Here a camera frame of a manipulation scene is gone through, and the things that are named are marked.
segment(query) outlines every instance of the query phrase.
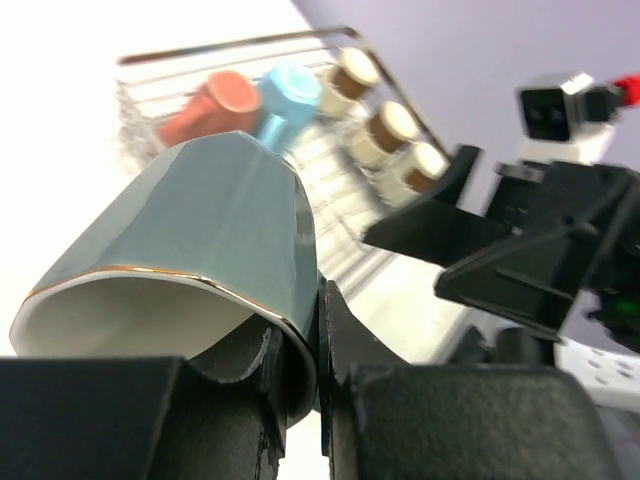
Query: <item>blue-gray cup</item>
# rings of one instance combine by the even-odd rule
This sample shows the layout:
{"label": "blue-gray cup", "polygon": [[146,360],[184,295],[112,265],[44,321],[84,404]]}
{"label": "blue-gray cup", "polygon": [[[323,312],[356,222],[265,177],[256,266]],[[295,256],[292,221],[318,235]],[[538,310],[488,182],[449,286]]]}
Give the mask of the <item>blue-gray cup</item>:
{"label": "blue-gray cup", "polygon": [[313,121],[322,98],[322,86],[313,71],[280,63],[258,82],[262,113],[256,138],[277,155],[284,155]]}
{"label": "blue-gray cup", "polygon": [[296,173],[239,132],[162,152],[35,285],[10,332],[19,356],[193,358],[252,315],[280,327],[317,382],[314,224]]}

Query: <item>red cable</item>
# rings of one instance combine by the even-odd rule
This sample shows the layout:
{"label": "red cable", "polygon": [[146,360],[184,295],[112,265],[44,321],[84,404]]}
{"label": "red cable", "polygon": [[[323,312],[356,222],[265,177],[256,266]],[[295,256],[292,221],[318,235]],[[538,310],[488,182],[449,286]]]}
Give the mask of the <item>red cable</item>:
{"label": "red cable", "polygon": [[640,73],[618,78],[613,82],[624,90],[624,106],[633,107],[640,104]]}

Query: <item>mug handle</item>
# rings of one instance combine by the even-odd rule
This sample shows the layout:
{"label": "mug handle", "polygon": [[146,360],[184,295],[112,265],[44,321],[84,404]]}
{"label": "mug handle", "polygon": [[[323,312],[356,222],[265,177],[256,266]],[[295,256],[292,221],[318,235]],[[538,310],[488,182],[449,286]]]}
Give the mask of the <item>mug handle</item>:
{"label": "mug handle", "polygon": [[286,126],[287,121],[284,118],[270,114],[258,132],[258,141],[269,150],[273,150]]}

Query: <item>rack wire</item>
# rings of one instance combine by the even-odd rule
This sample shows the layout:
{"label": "rack wire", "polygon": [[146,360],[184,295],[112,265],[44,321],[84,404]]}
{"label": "rack wire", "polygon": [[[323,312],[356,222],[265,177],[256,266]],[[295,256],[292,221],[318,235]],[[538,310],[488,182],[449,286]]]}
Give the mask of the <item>rack wire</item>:
{"label": "rack wire", "polygon": [[285,160],[298,172],[311,202],[319,267],[327,278],[338,283],[346,298],[352,297],[394,255],[365,246],[359,240],[370,224],[389,213],[389,208],[376,195],[367,172],[349,158],[343,147],[345,136],[383,101],[395,100],[414,116],[421,139],[449,158],[424,115],[355,30],[309,30],[121,58],[121,161],[135,171],[152,161],[164,148],[156,127],[179,112],[212,72],[233,69],[257,81],[276,62],[287,60],[322,74],[333,64],[338,49],[346,46],[367,52],[383,82],[346,119],[318,117]]}

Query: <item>wire rack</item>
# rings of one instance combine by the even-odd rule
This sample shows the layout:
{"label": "wire rack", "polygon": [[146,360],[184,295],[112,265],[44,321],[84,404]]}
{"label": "wire rack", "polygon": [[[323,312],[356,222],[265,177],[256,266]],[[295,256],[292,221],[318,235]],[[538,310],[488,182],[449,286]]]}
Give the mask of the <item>wire rack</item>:
{"label": "wire rack", "polygon": [[151,162],[164,148],[155,134],[156,127],[179,112],[212,72],[233,69],[255,81],[278,61],[287,60],[321,74],[331,67],[335,53],[346,46],[366,51],[377,64],[383,82],[346,119],[318,117],[285,160],[297,170],[311,202],[319,267],[338,283],[346,298],[352,297],[394,255],[359,240],[369,225],[389,213],[389,208],[376,195],[368,172],[349,158],[343,148],[345,136],[383,101],[395,100],[415,117],[421,140],[449,158],[424,115],[409,102],[375,52],[353,29],[310,30],[121,58],[121,161],[134,171]]}

